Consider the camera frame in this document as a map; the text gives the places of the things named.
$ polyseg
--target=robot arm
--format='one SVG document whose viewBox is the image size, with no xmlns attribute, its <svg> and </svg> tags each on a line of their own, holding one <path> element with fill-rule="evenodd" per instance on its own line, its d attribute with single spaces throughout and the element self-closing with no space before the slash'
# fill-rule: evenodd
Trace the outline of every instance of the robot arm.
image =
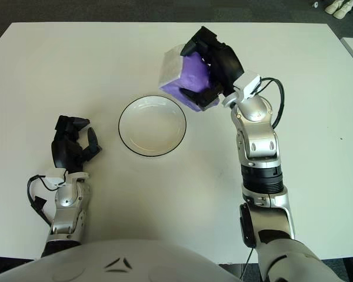
<svg viewBox="0 0 353 282">
<path fill-rule="evenodd" d="M 258 94 L 264 79 L 254 72 L 244 71 L 234 51 L 216 37 L 202 27 L 181 52 L 182 56 L 193 52 L 201 55 L 210 65 L 210 80 L 215 87 L 201 93 L 186 89 L 181 92 L 202 110 L 222 93 L 223 105 L 231 108 L 231 118 L 237 128 L 245 200 L 240 205 L 242 236 L 246 246 L 258 253 L 262 279 L 270 282 L 341 281 L 311 250 L 295 240 L 274 131 L 282 115 L 283 101 L 277 121 L 271 125 L 272 106 Z M 272 80 L 283 95 L 281 83 Z"/>
</svg>

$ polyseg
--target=black logo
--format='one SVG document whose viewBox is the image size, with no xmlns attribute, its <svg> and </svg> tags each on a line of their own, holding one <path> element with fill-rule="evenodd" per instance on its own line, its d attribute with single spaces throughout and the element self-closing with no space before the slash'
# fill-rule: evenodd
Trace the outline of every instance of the black logo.
<svg viewBox="0 0 353 282">
<path fill-rule="evenodd" d="M 123 258 L 123 259 L 117 258 L 112 263 L 109 263 L 107 266 L 105 266 L 105 269 L 106 268 L 110 268 L 110 269 L 107 269 L 106 272 L 127 273 L 127 272 L 131 271 L 132 266 L 129 264 L 129 262 L 128 262 L 128 260 L 126 258 Z"/>
</svg>

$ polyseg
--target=plate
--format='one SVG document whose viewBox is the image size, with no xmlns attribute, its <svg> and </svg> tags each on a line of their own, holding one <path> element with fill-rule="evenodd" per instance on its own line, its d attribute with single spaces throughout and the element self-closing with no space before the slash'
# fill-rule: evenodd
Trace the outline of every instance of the plate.
<svg viewBox="0 0 353 282">
<path fill-rule="evenodd" d="M 148 157 L 174 150 L 186 132 L 186 117 L 172 100 L 146 96 L 129 104 L 119 119 L 119 135 L 131 151 Z"/>
</svg>

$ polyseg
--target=robotic hand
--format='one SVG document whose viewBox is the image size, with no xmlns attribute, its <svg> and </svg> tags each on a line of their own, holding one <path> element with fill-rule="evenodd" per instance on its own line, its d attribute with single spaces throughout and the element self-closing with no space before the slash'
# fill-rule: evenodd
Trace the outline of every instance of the robotic hand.
<svg viewBox="0 0 353 282">
<path fill-rule="evenodd" d="M 196 93 L 180 91 L 202 110 L 219 94 L 231 108 L 237 128 L 237 148 L 243 177 L 241 228 L 246 246 L 258 253 L 263 280 L 341 281 L 302 243 L 294 240 L 288 191 L 282 182 L 278 138 L 274 131 L 284 109 L 284 88 L 279 80 L 244 71 L 234 51 L 202 27 L 184 46 L 181 56 L 198 52 L 208 65 L 212 88 Z M 261 83 L 268 80 L 262 88 Z M 273 125 L 272 106 L 259 95 L 271 82 L 280 90 L 281 105 Z"/>
<path fill-rule="evenodd" d="M 84 162 L 102 150 L 91 127 L 88 129 L 89 146 L 82 149 L 77 142 L 78 132 L 89 123 L 88 119 L 60 116 L 51 143 L 55 167 L 49 169 L 44 176 L 36 175 L 29 179 L 28 199 L 31 206 L 50 226 L 42 257 L 81 244 L 86 208 L 90 200 L 90 188 L 85 183 L 89 174 L 83 172 L 82 167 Z M 55 188 L 48 188 L 43 178 Z M 33 200 L 30 195 L 30 185 L 35 179 L 40 179 L 46 189 L 56 191 L 56 213 L 52 222 L 42 211 L 46 200 L 38 196 Z"/>
</svg>

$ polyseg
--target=gray floor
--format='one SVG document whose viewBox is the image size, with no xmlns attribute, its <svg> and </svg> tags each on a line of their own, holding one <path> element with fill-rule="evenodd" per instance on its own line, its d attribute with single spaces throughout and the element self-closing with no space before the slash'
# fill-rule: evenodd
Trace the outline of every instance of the gray floor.
<svg viewBox="0 0 353 282">
<path fill-rule="evenodd" d="M 337 20 L 324 12 L 332 1 L 309 0 L 0 0 L 0 36 L 12 22 L 150 21 L 150 22 L 306 22 L 328 24 L 336 36 L 353 37 L 353 10 Z M 342 260 L 326 260 L 348 281 Z M 14 265 L 22 262 L 10 262 Z M 239 274 L 238 264 L 223 266 Z M 260 281 L 256 264 L 245 281 Z"/>
</svg>

